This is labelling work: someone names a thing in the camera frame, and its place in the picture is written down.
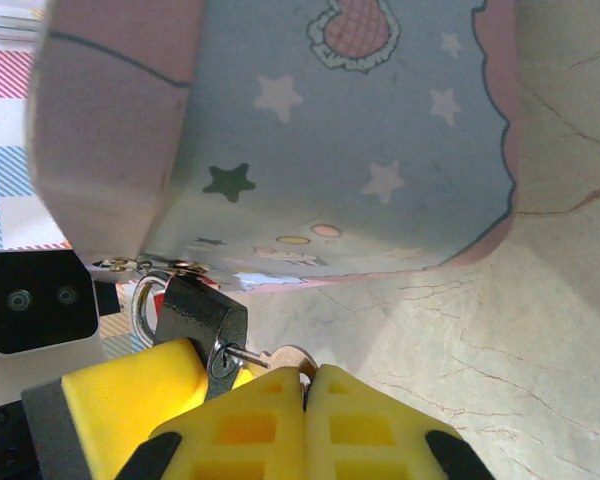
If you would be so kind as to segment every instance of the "heart pattern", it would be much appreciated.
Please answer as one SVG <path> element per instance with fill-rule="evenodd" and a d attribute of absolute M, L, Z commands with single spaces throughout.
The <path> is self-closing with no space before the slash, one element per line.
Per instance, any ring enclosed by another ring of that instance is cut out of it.
<path fill-rule="evenodd" d="M 366 73 L 389 59 L 399 25 L 384 0 L 334 0 L 308 31 L 327 67 Z"/>

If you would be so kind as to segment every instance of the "camera lens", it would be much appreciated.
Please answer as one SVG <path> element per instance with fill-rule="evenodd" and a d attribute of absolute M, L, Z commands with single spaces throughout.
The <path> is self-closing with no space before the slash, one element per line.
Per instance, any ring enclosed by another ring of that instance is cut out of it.
<path fill-rule="evenodd" d="M 7 306 L 14 312 L 28 310 L 32 303 L 32 297 L 26 290 L 15 290 L 7 297 Z"/>
<path fill-rule="evenodd" d="M 58 290 L 57 298 L 63 305 L 73 305 L 78 301 L 78 292 L 73 287 L 62 287 Z"/>

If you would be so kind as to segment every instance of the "crack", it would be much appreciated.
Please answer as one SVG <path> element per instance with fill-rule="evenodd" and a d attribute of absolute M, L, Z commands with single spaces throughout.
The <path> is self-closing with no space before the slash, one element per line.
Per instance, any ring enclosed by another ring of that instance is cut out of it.
<path fill-rule="evenodd" d="M 591 63 L 591 62 L 593 62 L 595 60 L 598 60 L 599 58 L 600 58 L 600 50 L 597 51 L 596 53 L 594 53 L 592 55 L 589 55 L 588 57 L 583 58 L 582 60 L 574 63 L 569 68 L 567 68 L 567 70 L 571 70 L 572 68 L 579 67 L 580 65 L 584 65 L 586 63 Z"/>
<path fill-rule="evenodd" d="M 474 278 L 479 276 L 481 273 L 482 273 L 482 270 L 477 269 L 477 270 L 471 270 L 469 272 L 465 272 L 465 273 L 463 273 L 463 275 L 465 277 L 467 277 L 467 280 L 473 280 Z"/>
<path fill-rule="evenodd" d="M 379 295 L 377 295 L 376 293 L 374 293 L 374 292 L 371 291 L 371 285 L 372 285 L 371 282 L 368 282 L 367 285 L 366 285 L 367 292 L 369 293 L 369 295 L 372 296 L 373 298 L 375 298 L 378 302 L 385 303 L 385 299 L 384 298 L 380 297 Z"/>
<path fill-rule="evenodd" d="M 443 312 L 442 308 L 438 308 L 438 307 L 422 307 L 422 310 L 426 311 L 426 312 L 436 312 L 438 314 L 438 316 L 440 317 L 446 317 L 446 318 L 451 318 L 453 320 L 460 320 L 460 317 L 458 315 L 453 315 L 451 313 L 447 313 L 447 312 Z"/>
<path fill-rule="evenodd" d="M 459 415 L 477 415 L 480 417 L 521 417 L 522 416 L 521 413 L 501 413 L 501 412 L 484 413 L 484 412 L 474 412 L 472 410 L 467 410 L 466 408 L 445 407 L 444 405 L 441 405 L 437 402 L 434 402 L 433 400 L 423 397 L 422 395 L 420 395 L 420 394 L 414 392 L 413 390 L 410 390 L 407 387 L 404 387 L 402 385 L 398 385 L 398 384 L 391 383 L 391 382 L 383 382 L 382 380 L 378 380 L 377 377 L 374 378 L 374 381 L 381 385 L 385 385 L 387 387 L 398 388 L 400 390 L 403 390 L 403 391 L 407 392 L 409 395 L 411 395 L 412 397 L 415 397 L 419 400 L 422 400 L 423 402 L 428 403 L 429 405 L 436 407 L 442 413 L 445 413 L 445 414 L 451 413 L 451 418 L 449 419 L 449 422 L 451 422 L 455 417 L 457 417 Z"/>
<path fill-rule="evenodd" d="M 538 475 L 536 472 L 534 472 L 533 470 L 531 470 L 529 467 L 527 467 L 524 463 L 520 463 L 518 460 L 516 460 L 515 458 L 511 457 L 511 460 L 513 460 L 514 462 L 516 462 L 518 465 L 520 465 L 522 468 L 524 468 L 527 472 L 529 472 L 531 475 L 533 475 L 536 478 L 539 478 L 540 480 L 545 480 L 544 478 L 542 478 L 540 475 Z"/>
<path fill-rule="evenodd" d="M 318 291 L 320 292 L 321 295 L 323 295 L 324 297 L 328 298 L 329 301 L 331 301 L 335 305 L 337 305 L 340 308 L 343 308 L 346 311 L 348 311 L 350 313 L 353 313 L 353 314 L 356 314 L 356 313 L 359 313 L 359 312 L 366 312 L 367 310 L 373 310 L 374 308 L 379 308 L 379 307 L 389 307 L 389 306 L 395 307 L 394 303 L 383 302 L 383 303 L 379 303 L 377 305 L 371 305 L 370 307 L 362 307 L 362 308 L 358 308 L 358 309 L 353 309 L 353 308 L 349 308 L 346 305 L 340 303 L 338 300 L 336 300 L 335 298 L 333 298 L 328 293 L 325 293 L 323 290 L 319 289 Z"/>
<path fill-rule="evenodd" d="M 551 216 L 551 215 L 566 215 L 569 213 L 577 212 L 578 210 L 586 207 L 587 205 L 590 205 L 591 203 L 593 203 L 599 199 L 600 199 L 600 188 L 597 188 L 593 192 L 589 193 L 582 200 L 580 200 L 573 207 L 568 208 L 567 210 L 555 210 L 555 211 L 550 211 L 550 212 L 535 212 L 535 211 L 524 211 L 523 210 L 523 211 L 518 211 L 517 214 L 518 215 L 526 215 L 526 216 L 535 216 L 535 217 Z"/>
<path fill-rule="evenodd" d="M 397 378 L 398 380 L 406 380 L 406 377 L 401 375 L 395 375 L 393 373 L 381 373 L 380 375 L 384 375 L 385 377 Z"/>
<path fill-rule="evenodd" d="M 560 455 L 555 455 L 555 457 L 556 457 L 558 460 L 562 460 L 563 462 L 565 462 L 565 463 L 568 463 L 569 465 L 572 465 L 572 466 L 574 466 L 574 467 L 576 467 L 576 468 L 578 468 L 578 469 L 582 470 L 583 472 L 590 473 L 591 475 L 595 475 L 596 477 L 600 478 L 600 474 L 599 474 L 599 473 L 596 473 L 596 472 L 594 472 L 593 470 L 589 470 L 588 468 L 586 468 L 586 467 L 583 467 L 582 465 L 578 465 L 577 463 L 574 463 L 574 462 L 572 462 L 571 460 L 567 460 L 566 458 L 564 458 L 564 457 L 561 457 Z"/>
<path fill-rule="evenodd" d="M 487 428 L 482 428 L 480 430 L 477 430 L 476 433 L 495 433 L 495 434 L 503 433 L 503 434 L 506 434 L 512 440 L 517 440 L 518 434 L 521 433 L 522 435 L 529 437 L 531 440 L 538 443 L 539 445 L 544 446 L 544 442 L 542 440 L 540 440 L 539 438 L 534 437 L 533 435 L 530 435 L 527 432 L 522 432 L 519 430 L 514 430 L 512 428 L 507 428 L 507 427 L 487 427 Z"/>
<path fill-rule="evenodd" d="M 456 373 L 464 372 L 465 370 L 469 370 L 469 367 L 463 367 L 460 370 L 454 370 L 453 372 L 445 373 L 444 375 L 441 375 L 440 378 L 450 377 L 451 375 L 455 375 Z"/>
<path fill-rule="evenodd" d="M 547 103 L 546 100 L 544 100 L 540 95 L 538 95 L 536 92 L 534 92 L 531 87 L 529 87 L 529 85 L 527 85 L 525 82 L 520 81 L 520 84 L 524 87 L 524 89 L 533 97 L 535 98 L 538 102 L 540 102 L 540 104 L 544 105 L 545 108 L 547 108 L 549 111 L 553 112 L 553 114 L 558 117 L 558 119 L 560 119 L 560 121 L 562 123 L 564 123 L 567 127 L 569 127 L 571 130 L 573 130 L 573 134 L 584 139 L 584 140 L 588 140 L 590 142 L 595 143 L 596 145 L 600 146 L 600 139 L 592 137 L 590 135 L 587 135 L 586 133 L 581 132 L 580 130 L 578 130 L 576 128 L 576 126 L 571 123 L 569 120 L 567 120 L 564 115 L 562 115 L 560 112 L 558 112 L 554 107 L 552 107 L 551 105 L 549 105 L 549 103 Z"/>
<path fill-rule="evenodd" d="M 446 287 L 448 285 L 452 285 L 449 288 L 445 288 L 443 290 L 443 287 Z M 435 297 L 436 295 L 441 295 L 443 293 L 448 293 L 452 290 L 457 290 L 459 288 L 462 288 L 465 285 L 465 282 L 461 282 L 460 280 L 453 280 L 452 282 L 446 282 L 446 283 L 442 283 L 440 285 L 421 285 L 421 286 L 407 286 L 407 287 L 400 287 L 399 290 L 419 290 L 419 289 L 423 289 L 423 288 L 429 288 L 432 290 L 432 292 L 428 295 L 422 295 L 420 297 L 414 297 L 414 298 L 408 298 L 407 300 L 410 301 L 414 301 L 414 300 L 426 300 L 432 297 Z"/>
<path fill-rule="evenodd" d="M 587 427 L 586 425 L 573 420 L 572 418 L 569 418 L 565 415 L 562 415 L 561 413 L 555 411 L 547 402 L 545 402 L 542 398 L 540 398 L 538 395 L 536 395 L 535 393 L 533 393 L 530 389 L 525 388 L 521 385 L 518 385 L 516 383 L 513 383 L 509 380 L 506 380 L 502 377 L 498 377 L 497 375 L 491 375 L 488 374 L 486 372 L 483 372 L 482 370 L 477 369 L 476 367 L 474 367 L 473 365 L 469 365 L 468 363 L 463 362 L 462 360 L 460 360 L 458 357 L 451 355 L 451 358 L 453 358 L 456 362 L 458 362 L 461 365 L 464 365 L 465 367 L 468 367 L 469 369 L 475 371 L 476 373 L 482 375 L 483 377 L 489 378 L 491 380 L 495 380 L 498 382 L 503 382 L 506 383 L 507 385 L 520 390 L 522 392 L 525 392 L 527 395 L 531 396 L 534 400 L 536 400 L 537 402 L 539 402 L 540 404 L 542 404 L 547 410 L 549 410 L 551 413 L 553 413 L 554 415 L 562 418 L 563 420 L 572 423 L 573 425 L 577 425 L 578 427 L 582 428 L 583 430 L 585 430 L 586 432 L 591 433 L 592 435 L 595 435 L 596 437 L 600 437 L 600 432 L 596 432 L 595 430 L 591 430 L 589 427 Z"/>
<path fill-rule="evenodd" d="M 524 361 L 524 358 L 519 357 L 518 355 L 514 355 L 513 353 L 509 353 L 506 350 L 500 350 L 498 348 L 491 348 L 491 347 L 480 347 L 478 345 L 472 345 L 471 343 L 467 342 L 464 339 L 464 334 L 466 333 L 467 328 L 463 328 L 462 332 L 460 332 L 460 341 L 462 343 L 464 343 L 467 347 L 469 348 L 473 348 L 474 350 L 483 350 L 483 351 L 489 351 L 489 352 L 497 352 L 497 353 L 503 353 L 511 358 L 515 358 L 516 360 L 520 360 L 520 361 Z"/>

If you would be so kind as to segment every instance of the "yellow foam pad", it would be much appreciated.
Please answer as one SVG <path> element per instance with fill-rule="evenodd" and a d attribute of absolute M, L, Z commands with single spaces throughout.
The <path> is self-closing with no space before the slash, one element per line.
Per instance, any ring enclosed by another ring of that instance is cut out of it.
<path fill-rule="evenodd" d="M 161 425 L 182 440 L 163 480 L 304 480 L 298 370 L 280 368 Z"/>
<path fill-rule="evenodd" d="M 187 339 L 63 377 L 93 479 L 114 479 L 158 425 L 200 405 L 207 386 L 205 369 Z"/>
<path fill-rule="evenodd" d="M 231 388 L 234 389 L 234 388 L 241 387 L 242 385 L 244 385 L 246 383 L 249 383 L 254 378 L 255 377 L 253 376 L 253 374 L 249 370 L 240 369 L 240 370 L 238 370 L 238 376 L 236 377 L 236 380 L 233 382 L 233 386 Z M 205 394 L 204 395 L 193 395 L 189 399 L 189 401 L 186 402 L 182 406 L 182 408 L 178 412 L 178 415 L 180 415 L 182 413 L 185 413 L 185 412 L 188 412 L 189 410 L 192 410 L 192 409 L 194 409 L 194 408 L 199 407 L 200 405 L 202 405 L 202 402 L 204 402 L 204 396 L 205 395 L 206 395 L 206 389 L 205 389 Z"/>
<path fill-rule="evenodd" d="M 440 430 L 461 438 L 330 365 L 311 387 L 305 428 L 307 480 L 446 480 L 425 435 Z"/>

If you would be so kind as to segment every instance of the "key head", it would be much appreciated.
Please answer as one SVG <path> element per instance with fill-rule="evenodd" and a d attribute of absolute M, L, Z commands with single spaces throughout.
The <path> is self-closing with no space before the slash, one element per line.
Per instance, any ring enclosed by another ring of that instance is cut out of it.
<path fill-rule="evenodd" d="M 284 345 L 277 348 L 268 358 L 270 369 L 281 367 L 296 367 L 300 373 L 304 373 L 309 377 L 310 381 L 318 372 L 316 361 L 309 353 L 295 345 Z"/>

